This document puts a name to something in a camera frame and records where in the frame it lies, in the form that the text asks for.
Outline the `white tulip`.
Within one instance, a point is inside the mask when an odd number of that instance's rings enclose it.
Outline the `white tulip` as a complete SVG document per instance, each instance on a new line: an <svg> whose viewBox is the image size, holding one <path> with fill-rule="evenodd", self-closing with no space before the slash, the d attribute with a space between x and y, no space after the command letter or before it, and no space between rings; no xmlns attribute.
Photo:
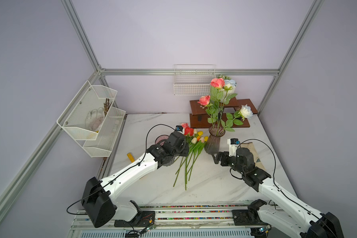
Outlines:
<svg viewBox="0 0 357 238"><path fill-rule="evenodd" d="M175 178L175 181L173 184L173 187L175 187L176 183L178 181L180 172L183 172L184 189L185 190L187 190L187 184L189 182L189 177L190 177L192 168L194 166L194 162L198 155L198 146L199 146L197 137L189 137L187 141L188 141L188 146L189 146L188 155L186 157L182 157L182 159L179 163L179 168L175 173L176 178Z"/></svg>

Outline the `purple ribbed glass vase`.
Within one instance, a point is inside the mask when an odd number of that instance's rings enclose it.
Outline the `purple ribbed glass vase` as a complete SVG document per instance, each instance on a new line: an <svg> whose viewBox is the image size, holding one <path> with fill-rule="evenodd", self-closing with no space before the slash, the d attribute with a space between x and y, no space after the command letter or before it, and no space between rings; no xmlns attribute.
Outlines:
<svg viewBox="0 0 357 238"><path fill-rule="evenodd" d="M209 128L209 133L210 136L204 149L207 154L215 155L219 151L221 137L225 135L225 130L222 126L215 125Z"/></svg>

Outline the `pink glass vase with ribbon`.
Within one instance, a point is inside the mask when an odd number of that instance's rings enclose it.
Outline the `pink glass vase with ribbon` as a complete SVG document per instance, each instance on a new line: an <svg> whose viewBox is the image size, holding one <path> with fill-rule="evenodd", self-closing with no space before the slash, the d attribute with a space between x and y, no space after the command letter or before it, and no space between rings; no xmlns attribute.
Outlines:
<svg viewBox="0 0 357 238"><path fill-rule="evenodd" d="M169 139L168 135L161 135L159 137L156 138L155 140L155 144L158 144L160 146L163 146L164 143Z"/></svg>

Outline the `large pink rose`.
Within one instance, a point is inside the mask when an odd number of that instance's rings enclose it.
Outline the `large pink rose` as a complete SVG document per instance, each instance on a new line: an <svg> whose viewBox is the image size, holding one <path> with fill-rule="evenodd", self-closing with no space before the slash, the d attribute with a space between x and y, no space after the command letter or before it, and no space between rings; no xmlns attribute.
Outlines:
<svg viewBox="0 0 357 238"><path fill-rule="evenodd" d="M183 130L190 129L190 126L187 123L183 123L181 126L183 127Z"/></svg>

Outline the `white blue rose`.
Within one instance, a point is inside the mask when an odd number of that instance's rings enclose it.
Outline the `white blue rose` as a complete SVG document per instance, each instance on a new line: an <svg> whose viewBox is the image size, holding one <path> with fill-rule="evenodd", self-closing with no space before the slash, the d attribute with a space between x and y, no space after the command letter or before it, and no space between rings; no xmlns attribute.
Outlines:
<svg viewBox="0 0 357 238"><path fill-rule="evenodd" d="M212 86L215 88L215 97L216 97L216 128L219 129L222 127L226 131L235 131L232 129L236 116L231 116L231 114L227 115L227 120L224 122L222 120L222 115L224 113L225 106L228 105L231 99L236 97L236 93L234 93L236 88L236 82L228 77L226 79L224 77L214 78L212 80Z"/></svg>

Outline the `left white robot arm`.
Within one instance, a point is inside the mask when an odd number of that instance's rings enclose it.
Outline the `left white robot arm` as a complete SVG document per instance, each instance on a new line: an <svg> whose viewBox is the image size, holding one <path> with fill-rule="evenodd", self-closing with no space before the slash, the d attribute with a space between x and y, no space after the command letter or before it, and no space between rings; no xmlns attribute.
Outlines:
<svg viewBox="0 0 357 238"><path fill-rule="evenodd" d="M146 218L154 218L153 211L142 211L133 200L118 201L119 195L133 183L162 166L170 166L177 157L188 155L185 136L178 131L167 140L147 148L135 162L117 173L98 180L86 182L81 205L95 228L115 220L115 227L143 226Z"/></svg>

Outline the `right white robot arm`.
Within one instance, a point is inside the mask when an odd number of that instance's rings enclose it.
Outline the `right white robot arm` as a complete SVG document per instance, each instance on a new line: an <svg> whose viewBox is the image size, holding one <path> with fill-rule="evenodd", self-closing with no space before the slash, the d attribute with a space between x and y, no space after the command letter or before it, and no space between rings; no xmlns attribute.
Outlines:
<svg viewBox="0 0 357 238"><path fill-rule="evenodd" d="M245 184L286 212L282 214L271 209L267 202L258 199L249 205L248 216L252 223L267 223L291 238L344 237L340 221L335 215L322 213L285 190L272 175L256 166L249 149L238 148L232 156L228 152L218 152L212 157L215 164L238 172Z"/></svg>

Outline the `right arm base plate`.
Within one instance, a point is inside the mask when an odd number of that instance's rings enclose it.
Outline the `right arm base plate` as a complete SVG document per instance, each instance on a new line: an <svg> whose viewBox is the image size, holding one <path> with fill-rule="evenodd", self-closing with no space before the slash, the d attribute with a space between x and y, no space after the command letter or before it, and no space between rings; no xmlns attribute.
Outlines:
<svg viewBox="0 0 357 238"><path fill-rule="evenodd" d="M232 216L235 226L267 225L260 219L258 211L255 209L232 210Z"/></svg>

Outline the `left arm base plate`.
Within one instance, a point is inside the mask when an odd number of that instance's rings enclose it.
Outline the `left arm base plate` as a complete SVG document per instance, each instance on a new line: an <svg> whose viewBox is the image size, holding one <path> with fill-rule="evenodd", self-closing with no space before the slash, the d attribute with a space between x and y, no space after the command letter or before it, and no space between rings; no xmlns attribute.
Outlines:
<svg viewBox="0 0 357 238"><path fill-rule="evenodd" d="M137 213L136 217L129 222L124 220L116 220L114 222L114 227L126 227L126 228L143 227L144 228L154 223L155 216L156 216L155 211L142 211Z"/></svg>

